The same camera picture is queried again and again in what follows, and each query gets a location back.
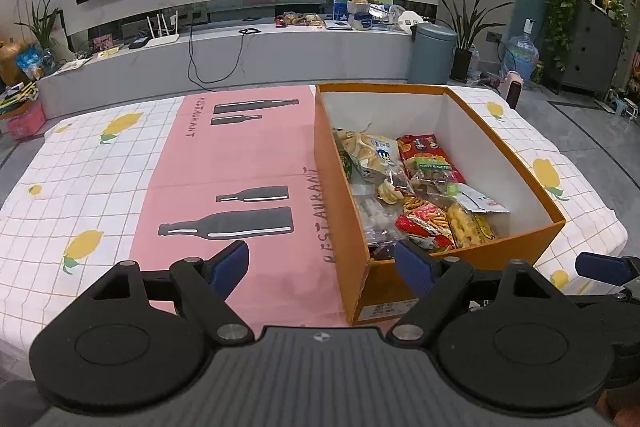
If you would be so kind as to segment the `yellow waffle cake packet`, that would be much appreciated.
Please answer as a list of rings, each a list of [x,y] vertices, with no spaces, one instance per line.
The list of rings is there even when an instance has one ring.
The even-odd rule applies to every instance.
[[[470,248],[498,239],[488,220],[454,202],[446,211],[449,228],[458,248]]]

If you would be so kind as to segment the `clear nut snack packet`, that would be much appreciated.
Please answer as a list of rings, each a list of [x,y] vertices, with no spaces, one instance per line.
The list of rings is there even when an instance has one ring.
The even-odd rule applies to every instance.
[[[419,157],[411,184],[416,191],[437,192],[450,196],[456,195],[459,188],[454,168],[440,156]]]

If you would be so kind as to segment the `red chips bag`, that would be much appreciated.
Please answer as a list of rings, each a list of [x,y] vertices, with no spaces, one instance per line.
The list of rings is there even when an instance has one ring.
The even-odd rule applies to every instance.
[[[434,134],[405,134],[397,139],[399,154],[404,164],[405,170],[411,179],[413,173],[416,172],[416,160],[419,157],[433,157],[440,156],[449,162],[452,168],[454,168],[454,175],[459,183],[464,183],[465,179],[462,173],[450,160],[445,150],[439,145],[436,135]]]

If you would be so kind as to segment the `white bread snack bag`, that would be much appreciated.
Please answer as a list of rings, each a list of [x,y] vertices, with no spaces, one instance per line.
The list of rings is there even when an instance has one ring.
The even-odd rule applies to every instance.
[[[344,129],[334,129],[334,138],[363,180],[374,185],[384,181],[398,185],[407,181],[396,140]]]

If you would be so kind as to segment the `pink restaurant table mat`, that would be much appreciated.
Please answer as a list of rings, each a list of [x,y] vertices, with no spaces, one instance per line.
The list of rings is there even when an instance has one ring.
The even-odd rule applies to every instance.
[[[179,100],[150,158],[130,259],[166,270],[243,241],[248,271],[228,303],[254,332],[345,325],[314,161],[315,108],[311,86]]]

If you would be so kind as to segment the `pink space heater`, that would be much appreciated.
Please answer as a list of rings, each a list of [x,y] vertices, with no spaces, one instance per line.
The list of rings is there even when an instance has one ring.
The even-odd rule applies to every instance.
[[[500,81],[498,91],[510,108],[516,109],[524,88],[524,80],[515,70],[509,70]]]

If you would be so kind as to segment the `grey drawer cabinet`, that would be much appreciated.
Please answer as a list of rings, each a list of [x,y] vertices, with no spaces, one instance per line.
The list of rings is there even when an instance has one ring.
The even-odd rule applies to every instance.
[[[616,72],[626,31],[601,9],[582,0],[568,36],[570,49],[561,55],[561,67],[550,52],[542,51],[542,82],[555,91],[605,95]]]

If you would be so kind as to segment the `grey tv console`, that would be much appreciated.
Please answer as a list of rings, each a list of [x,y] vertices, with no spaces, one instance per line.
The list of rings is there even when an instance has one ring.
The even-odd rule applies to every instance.
[[[48,118],[203,88],[279,83],[404,81],[411,37],[402,31],[277,28],[260,24],[188,32],[164,46],[124,49],[38,83]]]

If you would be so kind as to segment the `blue water jug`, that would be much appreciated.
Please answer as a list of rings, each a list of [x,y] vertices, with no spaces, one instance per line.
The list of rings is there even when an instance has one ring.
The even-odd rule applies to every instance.
[[[504,48],[502,72],[517,72],[524,83],[530,83],[539,60],[539,52],[527,32],[509,39]]]

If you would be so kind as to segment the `pink storage basket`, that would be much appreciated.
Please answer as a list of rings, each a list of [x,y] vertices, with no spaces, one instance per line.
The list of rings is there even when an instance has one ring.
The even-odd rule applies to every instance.
[[[44,116],[42,105],[39,101],[35,101],[25,112],[10,118],[6,122],[6,129],[14,140],[21,141],[37,134],[45,123],[46,116]]]

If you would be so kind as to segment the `white wifi router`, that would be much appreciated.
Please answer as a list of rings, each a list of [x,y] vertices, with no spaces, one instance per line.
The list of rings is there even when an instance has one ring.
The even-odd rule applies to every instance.
[[[179,39],[179,11],[175,10],[169,18],[164,12],[157,12],[155,17],[146,17],[149,28],[149,41],[146,44],[151,48],[175,43]]]

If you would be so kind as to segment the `tall potted plant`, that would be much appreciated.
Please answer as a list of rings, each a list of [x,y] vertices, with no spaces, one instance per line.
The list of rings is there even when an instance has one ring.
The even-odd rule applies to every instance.
[[[454,61],[452,62],[450,79],[464,81],[468,78],[469,66],[473,52],[472,46],[476,37],[485,29],[503,27],[504,23],[486,22],[489,14],[506,8],[512,1],[503,2],[491,8],[481,8],[482,0],[475,0],[472,8],[462,0],[462,7],[458,8],[456,0],[439,0],[449,16],[449,20],[442,22],[456,33],[456,47],[454,48]]]

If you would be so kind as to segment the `blue snack bag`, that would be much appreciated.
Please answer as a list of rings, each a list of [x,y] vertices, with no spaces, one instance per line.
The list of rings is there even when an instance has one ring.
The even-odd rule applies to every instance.
[[[39,80],[51,72],[54,61],[49,52],[43,52],[36,46],[29,46],[17,54],[15,63],[29,80]]]

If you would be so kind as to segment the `golden vase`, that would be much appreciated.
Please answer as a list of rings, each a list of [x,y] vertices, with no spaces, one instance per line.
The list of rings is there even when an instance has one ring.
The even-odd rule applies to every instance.
[[[0,77],[6,87],[13,87],[27,80],[27,76],[16,59],[28,49],[28,43],[24,40],[2,41],[0,46]]]

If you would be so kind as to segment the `green aloe plant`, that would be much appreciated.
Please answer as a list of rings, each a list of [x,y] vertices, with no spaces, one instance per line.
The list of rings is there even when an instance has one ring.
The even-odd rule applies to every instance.
[[[55,38],[52,36],[58,16],[62,13],[60,8],[52,6],[53,0],[39,0],[38,2],[30,2],[27,10],[27,17],[24,22],[19,20],[15,22],[16,26],[27,28],[32,33],[32,40],[20,41],[21,51],[24,52],[28,48],[37,48],[44,56],[50,58],[53,63],[58,61],[53,49],[56,45]]]

